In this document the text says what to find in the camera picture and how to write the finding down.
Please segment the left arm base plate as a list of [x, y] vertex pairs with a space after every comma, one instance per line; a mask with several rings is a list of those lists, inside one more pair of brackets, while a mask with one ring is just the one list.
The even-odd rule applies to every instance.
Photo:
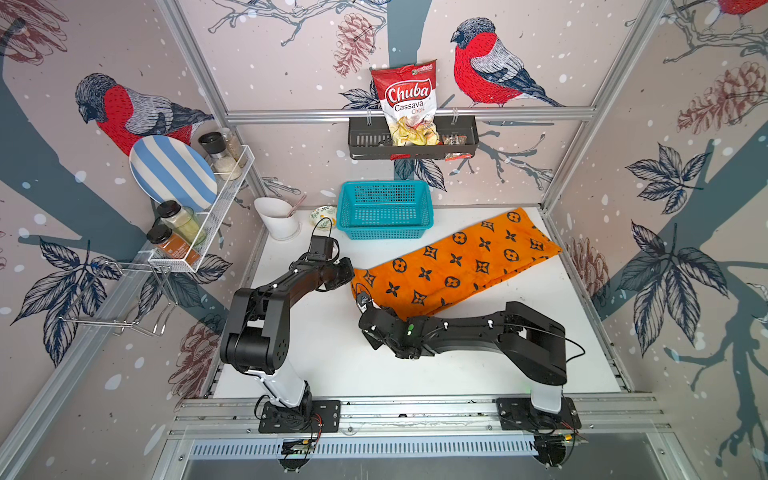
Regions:
[[257, 415], [261, 434], [336, 433], [339, 430], [341, 402], [318, 400], [294, 408], [265, 403]]

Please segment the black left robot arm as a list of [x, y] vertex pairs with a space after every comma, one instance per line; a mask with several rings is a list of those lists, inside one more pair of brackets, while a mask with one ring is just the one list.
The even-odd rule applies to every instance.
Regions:
[[353, 277], [347, 257], [331, 261], [302, 256], [278, 279], [255, 289], [239, 289], [220, 337], [221, 362], [257, 378], [277, 411], [310, 417], [310, 387], [288, 361], [290, 310], [305, 295], [333, 291]]

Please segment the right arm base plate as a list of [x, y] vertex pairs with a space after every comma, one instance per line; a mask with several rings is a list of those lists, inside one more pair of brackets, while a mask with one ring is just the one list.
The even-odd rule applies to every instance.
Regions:
[[561, 409], [558, 413], [537, 410], [531, 399], [524, 396], [501, 397], [494, 403], [503, 430], [552, 433], [559, 429], [582, 428], [574, 401], [569, 397], [561, 398]]

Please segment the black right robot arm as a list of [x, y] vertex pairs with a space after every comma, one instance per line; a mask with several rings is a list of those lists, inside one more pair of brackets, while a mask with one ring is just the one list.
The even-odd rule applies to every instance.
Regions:
[[399, 359], [417, 360], [450, 351], [490, 351], [508, 358], [529, 380], [534, 409], [556, 415], [567, 383], [566, 334], [558, 322], [518, 301], [492, 314], [402, 320], [370, 295], [356, 297], [360, 330], [377, 350], [387, 346]]

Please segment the orange patterned pillowcase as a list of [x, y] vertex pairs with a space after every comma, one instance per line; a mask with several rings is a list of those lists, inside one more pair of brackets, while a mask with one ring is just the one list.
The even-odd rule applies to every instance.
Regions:
[[434, 315], [562, 252], [526, 212], [515, 209], [376, 267], [357, 269], [363, 293], [396, 317]]

